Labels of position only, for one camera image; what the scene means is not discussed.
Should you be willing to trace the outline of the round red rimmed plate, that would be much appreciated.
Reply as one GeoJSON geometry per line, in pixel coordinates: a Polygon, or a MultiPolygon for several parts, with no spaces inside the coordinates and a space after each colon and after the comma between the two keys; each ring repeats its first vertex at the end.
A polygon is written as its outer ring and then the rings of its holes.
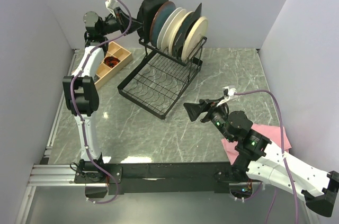
{"type": "Polygon", "coordinates": [[[142,27],[137,30],[137,33],[139,37],[144,38],[149,36],[150,32],[150,25],[151,25],[151,19],[150,19],[150,11],[153,8],[153,2],[155,0],[143,0],[138,14],[137,14],[137,21],[142,23],[142,27]]]}

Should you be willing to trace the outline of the black square floral plate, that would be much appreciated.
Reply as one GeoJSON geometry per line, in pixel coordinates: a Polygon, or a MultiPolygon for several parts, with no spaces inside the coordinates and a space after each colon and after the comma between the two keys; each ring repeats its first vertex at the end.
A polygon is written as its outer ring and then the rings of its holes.
{"type": "MultiPolygon", "coordinates": [[[[154,19],[155,14],[156,14],[157,11],[159,10],[159,8],[160,8],[164,3],[166,3],[167,1],[169,1],[169,0],[155,0],[155,1],[153,2],[153,5],[152,5],[153,8],[152,8],[151,11],[150,11],[150,13],[151,13],[151,15],[150,15],[151,24],[152,24],[152,22],[153,22],[153,19],[154,19]]],[[[148,36],[148,37],[144,37],[144,41],[145,41],[146,43],[148,43],[148,42],[150,41],[149,36],[148,36]]]]}

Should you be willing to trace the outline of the white fluted plate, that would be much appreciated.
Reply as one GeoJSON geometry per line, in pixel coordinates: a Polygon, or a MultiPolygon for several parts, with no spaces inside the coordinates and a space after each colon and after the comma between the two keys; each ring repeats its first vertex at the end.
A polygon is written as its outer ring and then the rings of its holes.
{"type": "Polygon", "coordinates": [[[173,20],[173,18],[182,10],[183,8],[182,7],[178,7],[176,8],[170,15],[169,17],[167,18],[167,20],[165,21],[165,23],[163,24],[163,27],[161,28],[161,31],[158,35],[158,38],[157,38],[157,49],[160,50],[160,47],[161,47],[161,42],[162,42],[162,39],[166,33],[166,30],[169,26],[169,24],[171,23],[171,21],[173,20]]]}

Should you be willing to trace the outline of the teal brown rimmed plate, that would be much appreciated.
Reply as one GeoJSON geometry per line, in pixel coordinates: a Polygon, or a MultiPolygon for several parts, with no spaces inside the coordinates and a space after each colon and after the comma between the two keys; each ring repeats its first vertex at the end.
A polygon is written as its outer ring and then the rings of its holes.
{"type": "Polygon", "coordinates": [[[166,20],[174,12],[175,9],[176,5],[174,4],[174,2],[167,1],[159,8],[157,13],[155,14],[153,22],[151,24],[149,35],[150,43],[153,47],[157,47],[157,39],[159,33],[166,20]]]}

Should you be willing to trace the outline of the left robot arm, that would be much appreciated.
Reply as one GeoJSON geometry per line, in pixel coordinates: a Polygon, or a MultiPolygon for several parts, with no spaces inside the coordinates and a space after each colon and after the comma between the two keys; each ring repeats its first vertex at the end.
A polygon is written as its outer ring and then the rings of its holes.
{"type": "Polygon", "coordinates": [[[110,40],[107,35],[117,31],[127,35],[141,30],[143,19],[141,13],[133,18],[117,7],[105,18],[89,11],[83,21],[86,29],[85,53],[76,70],[63,78],[63,90],[66,106],[76,120],[81,141],[81,160],[76,171],[87,173],[89,179],[98,183],[104,180],[107,171],[96,136],[95,112],[100,100],[94,76],[108,51],[110,40]]]}

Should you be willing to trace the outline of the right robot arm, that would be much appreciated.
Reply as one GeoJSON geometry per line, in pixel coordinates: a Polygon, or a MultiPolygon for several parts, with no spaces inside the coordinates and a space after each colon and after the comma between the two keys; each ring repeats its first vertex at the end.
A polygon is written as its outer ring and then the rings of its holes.
{"type": "Polygon", "coordinates": [[[229,112],[221,99],[184,103],[191,121],[204,113],[202,123],[211,122],[227,142],[235,142],[238,156],[232,163],[233,177],[262,181],[296,194],[313,212],[331,217],[338,195],[338,172],[326,172],[282,151],[275,142],[252,129],[244,111],[229,112]]]}

